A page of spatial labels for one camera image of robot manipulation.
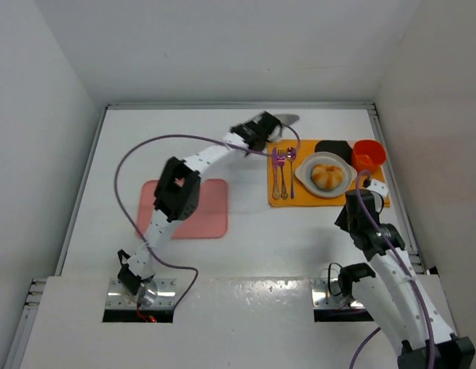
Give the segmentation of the metal cake server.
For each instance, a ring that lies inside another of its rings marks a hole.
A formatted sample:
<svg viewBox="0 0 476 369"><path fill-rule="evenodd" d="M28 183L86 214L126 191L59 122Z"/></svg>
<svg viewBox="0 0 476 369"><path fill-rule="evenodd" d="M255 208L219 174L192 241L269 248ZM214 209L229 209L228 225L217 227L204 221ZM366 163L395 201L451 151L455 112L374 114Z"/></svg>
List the metal cake server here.
<svg viewBox="0 0 476 369"><path fill-rule="evenodd" d="M300 116L296 114L276 114L275 117L282 125L290 126L300 120Z"/></svg>

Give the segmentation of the round bread bun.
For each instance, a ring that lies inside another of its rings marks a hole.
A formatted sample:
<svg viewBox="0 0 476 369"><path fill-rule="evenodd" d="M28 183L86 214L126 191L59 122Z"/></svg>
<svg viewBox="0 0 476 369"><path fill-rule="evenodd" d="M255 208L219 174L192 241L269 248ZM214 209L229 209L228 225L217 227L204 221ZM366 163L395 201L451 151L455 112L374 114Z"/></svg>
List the round bread bun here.
<svg viewBox="0 0 476 369"><path fill-rule="evenodd" d="M318 164L311 170L311 179L322 191L333 191L343 181L343 171L335 165Z"/></svg>

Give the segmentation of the pink rectangular tray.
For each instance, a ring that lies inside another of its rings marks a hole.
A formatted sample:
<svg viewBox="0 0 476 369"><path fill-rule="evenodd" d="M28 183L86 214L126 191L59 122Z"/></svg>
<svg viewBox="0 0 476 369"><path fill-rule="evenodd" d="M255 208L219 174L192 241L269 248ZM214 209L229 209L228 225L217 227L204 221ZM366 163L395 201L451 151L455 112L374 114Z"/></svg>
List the pink rectangular tray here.
<svg viewBox="0 0 476 369"><path fill-rule="evenodd" d="M145 232L150 225L157 180L141 187L136 224ZM220 178L201 185L199 203L193 215L178 226L172 239L217 239L228 230L228 183Z"/></svg>

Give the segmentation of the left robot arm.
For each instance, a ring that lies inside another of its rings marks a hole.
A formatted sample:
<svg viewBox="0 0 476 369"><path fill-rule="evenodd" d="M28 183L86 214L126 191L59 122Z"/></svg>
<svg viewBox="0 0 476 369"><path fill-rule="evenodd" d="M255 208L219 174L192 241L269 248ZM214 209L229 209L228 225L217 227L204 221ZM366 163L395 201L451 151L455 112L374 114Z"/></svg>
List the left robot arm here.
<svg viewBox="0 0 476 369"><path fill-rule="evenodd" d="M141 286L154 277L154 272L147 266L147 261L150 258L167 268L193 271L195 275L181 296L184 297L191 290L198 278L199 270L195 267L169 264L163 261L155 253L155 247L169 241L175 233L175 229L196 211L201 183L210 169L227 160L233 161L237 157L267 156L264 153L265 146L271 142L273 133L276 130L281 131L283 127L283 123L277 116L263 111L244 123L230 127L229 133L220 141L196 135L162 135L137 144L122 157L115 170L115 198L122 213L135 229L135 233L143 241L141 250L132 256L128 256L123 250L118 252L118 255L122 258L126 257L127 261L121 263L117 279L130 295L139 294ZM149 143L169 138L206 141L210 142L211 146L187 158L170 157L165 162L154 191L153 215L155 220L144 233L122 204L118 190L118 177L122 165L135 151Z"/></svg>

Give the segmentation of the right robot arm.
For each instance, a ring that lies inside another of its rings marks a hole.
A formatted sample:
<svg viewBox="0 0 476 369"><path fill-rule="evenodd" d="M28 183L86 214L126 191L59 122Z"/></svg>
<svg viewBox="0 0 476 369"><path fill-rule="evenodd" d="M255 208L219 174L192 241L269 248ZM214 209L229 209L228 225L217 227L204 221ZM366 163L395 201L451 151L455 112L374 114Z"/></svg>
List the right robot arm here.
<svg viewBox="0 0 476 369"><path fill-rule="evenodd" d="M399 368L469 368L475 347L444 320L414 272L397 229L379 221L375 193L345 195L335 224L366 261L341 268L338 289L364 305L397 356Z"/></svg>

